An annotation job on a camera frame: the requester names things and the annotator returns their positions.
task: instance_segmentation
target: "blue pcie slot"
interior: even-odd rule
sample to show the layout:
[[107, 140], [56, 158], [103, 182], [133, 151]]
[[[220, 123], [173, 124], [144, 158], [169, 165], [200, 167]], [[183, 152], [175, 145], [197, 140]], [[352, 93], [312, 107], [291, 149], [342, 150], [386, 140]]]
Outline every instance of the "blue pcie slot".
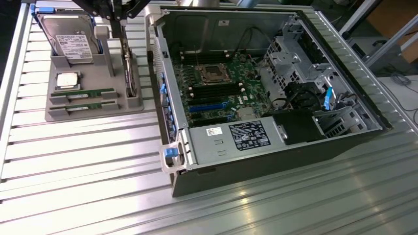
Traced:
[[217, 103], [217, 104], [209, 104], [209, 105], [189, 106], [188, 111], [192, 113], [192, 112], [224, 109], [227, 107], [227, 103], [228, 102], [223, 102], [223, 103]]

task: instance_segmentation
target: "gray component tray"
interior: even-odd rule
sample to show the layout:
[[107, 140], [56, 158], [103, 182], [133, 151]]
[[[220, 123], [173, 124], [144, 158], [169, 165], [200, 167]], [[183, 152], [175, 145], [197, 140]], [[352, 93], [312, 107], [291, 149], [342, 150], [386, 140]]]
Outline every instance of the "gray component tray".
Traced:
[[[127, 98], [125, 97], [125, 83], [124, 83], [124, 69], [121, 66], [121, 58], [120, 54], [111, 54], [111, 60], [113, 65], [115, 76], [109, 76], [109, 71], [107, 68], [107, 64], [104, 61], [100, 61], [97, 58], [95, 64], [75, 64], [71, 67], [63, 65], [60, 69], [56, 68], [55, 63], [51, 63], [51, 72], [49, 72], [49, 83], [48, 83], [48, 98], [47, 98], [47, 106], [45, 106], [45, 120], [47, 121], [61, 121], [61, 120], [73, 120], [73, 119], [87, 119], [96, 118], [109, 115], [121, 115], [131, 114], [144, 109], [143, 105], [143, 97], [141, 97], [141, 89], [140, 89], [140, 81], [137, 74], [137, 64], [135, 59], [135, 54], [132, 54], [132, 72], [133, 79], [136, 85], [136, 97]], [[52, 104], [51, 102], [51, 94], [55, 91], [56, 87], [56, 75], [61, 72], [80, 72], [81, 78], [79, 78], [79, 83], [81, 84], [81, 90], [96, 90], [113, 88], [117, 92], [117, 97], [115, 95], [103, 94], [101, 97], [96, 98], [84, 98], [71, 100], [68, 103]], [[105, 100], [115, 100], [119, 108], [115, 109], [93, 109], [93, 110], [81, 110], [69, 112], [67, 115], [51, 115], [53, 113], [51, 111], [51, 107], [57, 107], [63, 105], [79, 105], [87, 103], [96, 103]]]

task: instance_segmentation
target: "hard drive label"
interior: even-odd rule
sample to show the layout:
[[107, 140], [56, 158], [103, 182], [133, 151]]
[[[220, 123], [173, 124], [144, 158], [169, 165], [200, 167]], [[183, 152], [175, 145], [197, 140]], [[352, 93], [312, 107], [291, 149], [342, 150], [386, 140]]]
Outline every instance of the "hard drive label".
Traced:
[[262, 121], [229, 125], [229, 130], [239, 151], [271, 145]]
[[56, 35], [67, 59], [91, 59], [89, 43], [85, 35]]

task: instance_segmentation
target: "sticker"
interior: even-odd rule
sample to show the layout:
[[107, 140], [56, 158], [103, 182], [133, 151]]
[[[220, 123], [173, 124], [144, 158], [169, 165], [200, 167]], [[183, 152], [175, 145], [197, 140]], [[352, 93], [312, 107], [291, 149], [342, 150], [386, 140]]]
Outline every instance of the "sticker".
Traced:
[[207, 129], [208, 136], [220, 135], [221, 129], [220, 127]]
[[73, 95], [68, 95], [67, 98], [68, 99], [79, 99], [79, 98], [88, 98], [88, 94], [73, 94]]
[[229, 125], [229, 130], [239, 151], [271, 145], [262, 121]]
[[79, 108], [69, 108], [69, 109], [67, 109], [67, 111], [72, 112], [72, 111], [87, 110], [87, 109], [89, 109], [89, 108], [87, 106], [84, 106], [84, 107], [79, 107]]
[[60, 49], [68, 59], [91, 59], [89, 43], [85, 35], [57, 35]]
[[228, 26], [229, 21], [219, 21], [217, 26]]

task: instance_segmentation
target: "barcode sticker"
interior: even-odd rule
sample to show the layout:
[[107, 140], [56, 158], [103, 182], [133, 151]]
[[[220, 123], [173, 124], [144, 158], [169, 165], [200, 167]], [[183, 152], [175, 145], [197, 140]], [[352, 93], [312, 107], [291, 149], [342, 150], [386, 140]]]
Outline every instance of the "barcode sticker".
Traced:
[[221, 129], [220, 127], [207, 129], [208, 136], [220, 135]]
[[89, 43], [85, 35], [56, 35], [67, 59], [91, 59]]

